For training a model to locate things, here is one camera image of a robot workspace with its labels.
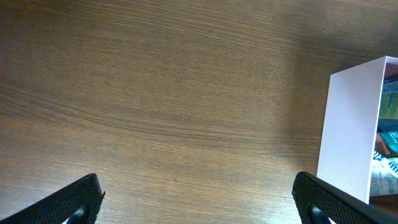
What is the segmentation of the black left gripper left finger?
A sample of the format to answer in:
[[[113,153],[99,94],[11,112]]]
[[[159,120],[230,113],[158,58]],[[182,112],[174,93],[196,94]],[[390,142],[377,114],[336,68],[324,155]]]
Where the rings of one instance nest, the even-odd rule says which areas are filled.
[[[96,174],[88,174],[1,223],[94,223],[104,193]]]

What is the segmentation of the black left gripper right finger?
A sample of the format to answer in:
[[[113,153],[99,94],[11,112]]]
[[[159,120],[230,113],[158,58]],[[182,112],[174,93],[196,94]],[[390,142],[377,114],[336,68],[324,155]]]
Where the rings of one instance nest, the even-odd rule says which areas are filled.
[[[337,189],[308,172],[299,172],[292,195],[302,223],[397,223],[397,218]]]

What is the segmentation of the green white small tube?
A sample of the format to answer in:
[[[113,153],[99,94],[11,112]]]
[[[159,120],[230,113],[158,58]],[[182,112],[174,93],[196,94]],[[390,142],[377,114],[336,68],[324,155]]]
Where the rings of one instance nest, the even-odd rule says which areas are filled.
[[[386,158],[374,151],[370,196],[397,195],[397,158]]]

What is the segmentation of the teal white toothpaste tube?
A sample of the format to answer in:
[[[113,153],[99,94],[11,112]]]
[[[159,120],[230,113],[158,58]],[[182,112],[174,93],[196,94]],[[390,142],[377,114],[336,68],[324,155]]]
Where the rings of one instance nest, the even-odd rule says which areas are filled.
[[[398,153],[398,136],[397,131],[381,132],[380,136],[383,138],[386,146],[393,153]]]

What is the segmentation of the clear spray bottle purple liquid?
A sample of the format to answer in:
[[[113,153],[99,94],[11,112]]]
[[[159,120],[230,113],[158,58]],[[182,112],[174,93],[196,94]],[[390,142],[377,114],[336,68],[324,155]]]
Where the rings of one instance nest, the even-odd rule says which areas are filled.
[[[378,128],[383,132],[397,131],[397,80],[383,83]]]

